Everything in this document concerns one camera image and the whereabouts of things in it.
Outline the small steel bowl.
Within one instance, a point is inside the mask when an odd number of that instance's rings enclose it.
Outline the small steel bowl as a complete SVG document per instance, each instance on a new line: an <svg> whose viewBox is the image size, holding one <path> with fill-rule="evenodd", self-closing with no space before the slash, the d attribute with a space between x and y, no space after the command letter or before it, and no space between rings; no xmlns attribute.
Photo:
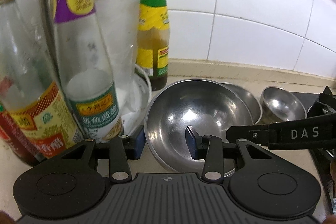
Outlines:
<svg viewBox="0 0 336 224"><path fill-rule="evenodd" d="M262 121L265 123L288 122L305 119L306 109L291 92L276 86L264 88L260 96Z"/></svg>

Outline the medium steel bowl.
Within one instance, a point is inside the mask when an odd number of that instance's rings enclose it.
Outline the medium steel bowl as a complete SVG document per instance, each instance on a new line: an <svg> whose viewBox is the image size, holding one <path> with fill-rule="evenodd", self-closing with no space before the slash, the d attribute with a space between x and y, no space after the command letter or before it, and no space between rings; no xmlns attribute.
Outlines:
<svg viewBox="0 0 336 224"><path fill-rule="evenodd" d="M240 97L240 99L248 107L254 124L258 124L261 121L263 111L260 102L256 99L256 97L250 91L241 86L232 83L223 83L223 85Z"/></svg>

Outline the large steel bowl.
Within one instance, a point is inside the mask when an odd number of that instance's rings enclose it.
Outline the large steel bowl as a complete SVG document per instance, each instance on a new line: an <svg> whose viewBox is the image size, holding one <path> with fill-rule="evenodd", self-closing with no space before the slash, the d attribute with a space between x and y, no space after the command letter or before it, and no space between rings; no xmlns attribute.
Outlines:
<svg viewBox="0 0 336 224"><path fill-rule="evenodd" d="M174 172L201 173L204 161L194 160L186 144L186 128L201 136L226 141L231 126L253 125L252 114L231 88L211 80L189 79L165 87L151 101L144 131L156 160Z"/></svg>

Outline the red label sauce bottle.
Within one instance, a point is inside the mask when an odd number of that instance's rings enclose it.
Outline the red label sauce bottle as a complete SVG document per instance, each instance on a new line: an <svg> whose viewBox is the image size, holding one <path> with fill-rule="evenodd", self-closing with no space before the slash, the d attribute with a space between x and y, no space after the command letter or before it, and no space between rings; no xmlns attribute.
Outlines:
<svg viewBox="0 0 336 224"><path fill-rule="evenodd" d="M11 148L13 153L30 166L40 163L39 151L21 132L13 118L1 105L1 139Z"/></svg>

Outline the purple label soy sauce bottle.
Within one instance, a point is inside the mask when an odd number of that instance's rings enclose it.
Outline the purple label soy sauce bottle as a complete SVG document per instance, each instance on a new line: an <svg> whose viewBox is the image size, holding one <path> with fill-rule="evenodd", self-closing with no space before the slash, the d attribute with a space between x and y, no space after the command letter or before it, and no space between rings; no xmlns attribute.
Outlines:
<svg viewBox="0 0 336 224"><path fill-rule="evenodd" d="M113 70L94 0L55 0L54 37L62 89L86 137L123 132Z"/></svg>

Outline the yellow cap vinegar bottle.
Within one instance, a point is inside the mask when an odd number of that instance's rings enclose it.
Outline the yellow cap vinegar bottle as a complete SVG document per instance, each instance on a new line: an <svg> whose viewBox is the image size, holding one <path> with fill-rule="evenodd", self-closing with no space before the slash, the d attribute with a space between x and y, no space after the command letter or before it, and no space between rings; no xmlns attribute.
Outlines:
<svg viewBox="0 0 336 224"><path fill-rule="evenodd" d="M46 158L83 139L52 64L27 29L15 0L1 0L1 103Z"/></svg>

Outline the green yellow oyster sauce bottle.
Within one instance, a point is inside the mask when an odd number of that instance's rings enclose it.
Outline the green yellow oyster sauce bottle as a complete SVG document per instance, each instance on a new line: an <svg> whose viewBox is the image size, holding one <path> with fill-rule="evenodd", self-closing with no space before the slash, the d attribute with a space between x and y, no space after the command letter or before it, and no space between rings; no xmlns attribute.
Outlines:
<svg viewBox="0 0 336 224"><path fill-rule="evenodd" d="M169 38L166 0L140 0L136 64L147 73L153 91L167 83Z"/></svg>

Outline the clear plastic bag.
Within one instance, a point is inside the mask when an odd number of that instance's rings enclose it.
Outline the clear plastic bag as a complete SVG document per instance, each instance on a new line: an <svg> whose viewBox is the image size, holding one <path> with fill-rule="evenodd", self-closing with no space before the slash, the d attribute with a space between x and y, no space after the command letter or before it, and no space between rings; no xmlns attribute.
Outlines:
<svg viewBox="0 0 336 224"><path fill-rule="evenodd" d="M148 98L146 82L135 73L138 9L139 0L96 0L125 135L138 127Z"/></svg>

